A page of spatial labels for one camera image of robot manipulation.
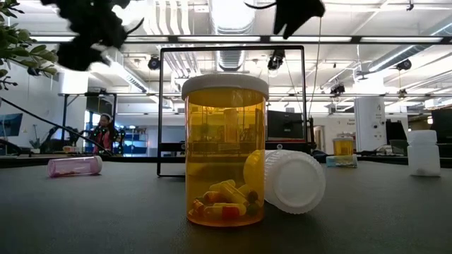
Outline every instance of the ceiling light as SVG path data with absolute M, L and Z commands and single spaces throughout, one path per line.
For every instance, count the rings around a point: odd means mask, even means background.
M 349 42 L 352 38 L 350 36 L 321 36 L 320 42 Z M 286 40 L 282 36 L 270 37 L 271 42 L 318 42 L 318 36 L 292 36 Z
M 363 37 L 360 42 L 440 42 L 442 37 Z
M 258 42 L 259 36 L 179 36 L 180 42 Z
M 140 116 L 144 115 L 144 113 L 117 113 L 119 116 Z
M 60 43 L 60 42 L 70 42 L 74 36 L 46 36 L 46 35 L 33 35 L 30 39 L 37 40 L 36 43 Z
M 133 43 L 133 44 L 139 44 L 139 43 L 146 43 L 146 42 L 168 42 L 167 36 L 158 36 L 158 35 L 152 35 L 152 36 L 133 36 L 130 35 L 126 39 L 126 43 Z
M 122 94 L 117 94 L 117 96 L 120 97 L 145 97 L 148 96 L 146 93 L 122 93 Z

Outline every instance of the small orange pill bottle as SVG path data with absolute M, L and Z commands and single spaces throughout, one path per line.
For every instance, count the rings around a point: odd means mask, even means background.
M 249 75 L 209 74 L 182 87 L 186 120 L 186 213 L 206 226 L 263 219 L 268 84 Z

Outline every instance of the person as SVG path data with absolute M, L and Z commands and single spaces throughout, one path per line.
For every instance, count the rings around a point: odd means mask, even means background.
M 112 117 L 109 114 L 101 114 L 99 124 L 94 129 L 91 139 L 103 146 L 106 150 L 110 151 L 114 141 L 115 132 L 116 130 L 114 129 L 112 123 Z M 94 146 L 93 152 L 99 152 L 99 148 L 96 145 Z

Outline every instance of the black table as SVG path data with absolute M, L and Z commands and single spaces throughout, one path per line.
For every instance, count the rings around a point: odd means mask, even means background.
M 308 214 L 266 204 L 261 223 L 214 229 L 186 220 L 184 180 L 158 179 L 154 164 L 106 162 L 101 176 L 62 179 L 0 169 L 0 253 L 452 252 L 452 170 L 421 179 L 360 162 L 326 172 Z

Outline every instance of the white bottle cap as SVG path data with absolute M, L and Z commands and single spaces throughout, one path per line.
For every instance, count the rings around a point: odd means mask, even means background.
M 326 187 L 322 166 L 304 152 L 278 150 L 266 154 L 267 202 L 291 214 L 314 209 Z

